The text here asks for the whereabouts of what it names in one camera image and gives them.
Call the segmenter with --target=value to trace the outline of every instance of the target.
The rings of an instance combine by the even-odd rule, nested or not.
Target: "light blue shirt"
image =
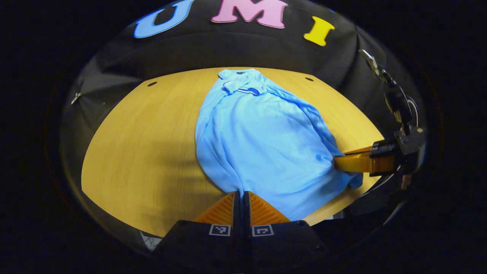
[[[218,75],[195,137],[203,171],[223,191],[252,191],[294,221],[362,185],[363,174],[334,169],[343,153],[315,107],[255,69]]]

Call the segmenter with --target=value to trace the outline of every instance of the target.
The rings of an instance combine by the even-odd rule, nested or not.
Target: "letter m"
[[[234,9],[237,9],[245,22],[250,22],[263,11],[263,15],[257,19],[257,23],[273,27],[284,28],[282,14],[287,4],[279,0],[261,0],[254,3],[251,0],[222,0],[222,6],[217,16],[211,19],[215,23],[230,23],[238,20],[233,15]]]

